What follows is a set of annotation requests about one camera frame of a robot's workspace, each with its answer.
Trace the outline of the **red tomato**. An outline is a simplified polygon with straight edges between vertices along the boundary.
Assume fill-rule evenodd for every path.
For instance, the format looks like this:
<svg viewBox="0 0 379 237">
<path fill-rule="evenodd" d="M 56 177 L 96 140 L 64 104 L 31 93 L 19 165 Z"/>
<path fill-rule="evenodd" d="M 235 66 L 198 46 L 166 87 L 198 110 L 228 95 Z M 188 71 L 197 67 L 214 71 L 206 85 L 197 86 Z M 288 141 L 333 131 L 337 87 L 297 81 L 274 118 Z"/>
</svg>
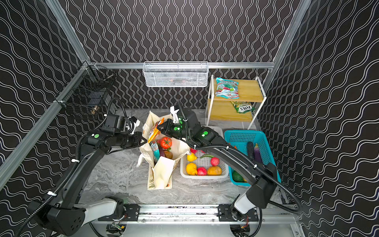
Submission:
<svg viewBox="0 0 379 237">
<path fill-rule="evenodd" d="M 159 145 L 164 149 L 164 150 L 170 150 L 172 146 L 172 140 L 169 137 L 164 137 L 161 140 L 159 140 Z"/>
</svg>

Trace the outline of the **brown potato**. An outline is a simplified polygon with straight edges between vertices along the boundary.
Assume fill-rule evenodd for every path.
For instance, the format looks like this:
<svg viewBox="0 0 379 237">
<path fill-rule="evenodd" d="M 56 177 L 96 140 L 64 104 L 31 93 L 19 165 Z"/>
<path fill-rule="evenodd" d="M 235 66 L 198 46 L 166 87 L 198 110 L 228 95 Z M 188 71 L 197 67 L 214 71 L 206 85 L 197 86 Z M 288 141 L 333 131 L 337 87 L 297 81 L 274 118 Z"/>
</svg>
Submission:
<svg viewBox="0 0 379 237">
<path fill-rule="evenodd" d="M 171 151 L 164 150 L 164 155 L 168 159 L 173 159 L 173 153 Z"/>
</svg>

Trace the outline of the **light purple eggplant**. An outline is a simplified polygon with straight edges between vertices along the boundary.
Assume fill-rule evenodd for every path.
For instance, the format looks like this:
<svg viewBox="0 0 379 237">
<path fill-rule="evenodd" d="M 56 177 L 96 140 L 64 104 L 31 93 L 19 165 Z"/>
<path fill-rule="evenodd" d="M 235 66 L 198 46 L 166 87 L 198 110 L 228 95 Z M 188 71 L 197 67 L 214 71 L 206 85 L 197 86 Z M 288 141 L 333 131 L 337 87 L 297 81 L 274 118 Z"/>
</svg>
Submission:
<svg viewBox="0 0 379 237">
<path fill-rule="evenodd" d="M 160 154 L 161 157 L 166 157 L 165 156 L 165 150 L 163 150 L 161 148 L 159 149 L 159 154 Z"/>
</svg>

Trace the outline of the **cream canvas grocery bag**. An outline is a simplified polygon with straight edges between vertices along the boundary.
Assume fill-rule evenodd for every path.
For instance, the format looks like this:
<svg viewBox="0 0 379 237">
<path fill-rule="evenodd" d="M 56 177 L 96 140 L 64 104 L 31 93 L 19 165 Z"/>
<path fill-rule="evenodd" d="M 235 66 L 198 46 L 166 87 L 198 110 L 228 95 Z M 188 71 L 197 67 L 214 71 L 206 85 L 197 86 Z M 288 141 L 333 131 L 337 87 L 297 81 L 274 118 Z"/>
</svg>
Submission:
<svg viewBox="0 0 379 237">
<path fill-rule="evenodd" d="M 159 140 L 166 137 L 163 134 L 159 134 L 154 141 L 159 143 Z M 172 188 L 172 173 L 177 167 L 181 158 L 190 152 L 189 146 L 178 139 L 172 138 L 172 146 L 169 151 L 173 153 L 173 159 L 160 157 L 159 161 L 154 164 L 153 151 L 150 147 L 150 143 L 139 148 L 141 155 L 138 161 L 140 164 L 143 160 L 149 164 L 148 174 L 148 190 L 163 190 Z"/>
</svg>

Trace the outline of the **small green red snack bag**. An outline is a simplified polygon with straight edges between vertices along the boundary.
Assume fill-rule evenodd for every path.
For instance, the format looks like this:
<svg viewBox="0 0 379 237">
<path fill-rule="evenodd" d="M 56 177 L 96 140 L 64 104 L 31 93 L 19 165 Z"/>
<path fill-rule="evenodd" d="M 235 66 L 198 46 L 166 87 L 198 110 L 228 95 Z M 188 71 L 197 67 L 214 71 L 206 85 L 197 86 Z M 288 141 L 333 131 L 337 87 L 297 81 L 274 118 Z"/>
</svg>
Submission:
<svg viewBox="0 0 379 237">
<path fill-rule="evenodd" d="M 153 151 L 154 164 L 156 164 L 159 161 L 159 158 L 160 158 L 159 145 L 157 144 L 156 141 L 152 141 L 150 143 L 150 147 L 151 147 L 151 149 Z"/>
</svg>

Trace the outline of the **orange Fox's candy bag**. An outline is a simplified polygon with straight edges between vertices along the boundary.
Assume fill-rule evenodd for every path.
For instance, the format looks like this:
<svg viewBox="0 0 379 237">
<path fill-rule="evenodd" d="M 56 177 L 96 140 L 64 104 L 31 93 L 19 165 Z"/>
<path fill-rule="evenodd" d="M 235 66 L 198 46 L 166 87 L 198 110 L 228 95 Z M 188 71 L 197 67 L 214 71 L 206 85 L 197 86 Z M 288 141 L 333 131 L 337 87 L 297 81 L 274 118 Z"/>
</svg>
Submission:
<svg viewBox="0 0 379 237">
<path fill-rule="evenodd" d="M 157 121 L 153 128 L 150 130 L 148 134 L 148 143 L 153 142 L 156 137 L 160 134 L 160 131 L 158 130 L 158 126 L 164 123 L 164 119 L 162 118 L 161 120 Z"/>
</svg>

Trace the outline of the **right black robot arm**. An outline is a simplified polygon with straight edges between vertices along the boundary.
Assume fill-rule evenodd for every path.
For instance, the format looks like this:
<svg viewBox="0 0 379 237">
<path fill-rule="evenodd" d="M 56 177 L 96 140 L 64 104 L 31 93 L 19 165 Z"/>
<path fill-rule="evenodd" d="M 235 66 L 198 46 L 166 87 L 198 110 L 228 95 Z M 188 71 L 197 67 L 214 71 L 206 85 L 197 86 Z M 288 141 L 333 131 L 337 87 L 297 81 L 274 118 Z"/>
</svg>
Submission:
<svg viewBox="0 0 379 237">
<path fill-rule="evenodd" d="M 250 188 L 239 195 L 231 205 L 234 220 L 244 220 L 250 210 L 265 209 L 268 204 L 293 214 L 301 213 L 300 201 L 278 182 L 276 166 L 273 164 L 264 165 L 250 160 L 248 156 L 226 142 L 210 127 L 199 124 L 190 127 L 187 121 L 181 120 L 179 123 L 174 123 L 172 119 L 168 119 L 163 124 L 158 125 L 157 129 L 168 137 L 184 141 L 192 149 L 202 150 L 214 155 L 236 170 L 250 184 Z M 280 187 L 295 201 L 296 209 L 271 201 L 276 187 Z"/>
</svg>

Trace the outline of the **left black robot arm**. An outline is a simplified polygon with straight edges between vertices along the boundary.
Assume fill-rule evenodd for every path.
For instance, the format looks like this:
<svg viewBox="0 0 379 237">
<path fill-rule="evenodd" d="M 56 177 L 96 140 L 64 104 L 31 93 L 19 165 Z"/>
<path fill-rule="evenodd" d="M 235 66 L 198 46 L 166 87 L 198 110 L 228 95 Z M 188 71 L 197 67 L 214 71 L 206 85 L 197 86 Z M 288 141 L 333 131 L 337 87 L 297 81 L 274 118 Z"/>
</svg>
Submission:
<svg viewBox="0 0 379 237">
<path fill-rule="evenodd" d="M 75 207 L 85 182 L 98 162 L 113 148 L 133 149 L 147 144 L 141 132 L 134 134 L 91 131 L 76 145 L 75 157 L 65 174 L 41 202 L 33 201 L 28 206 L 29 217 L 15 233 L 21 236 L 31 220 L 56 234 L 71 236 L 84 224 L 85 209 Z"/>
</svg>

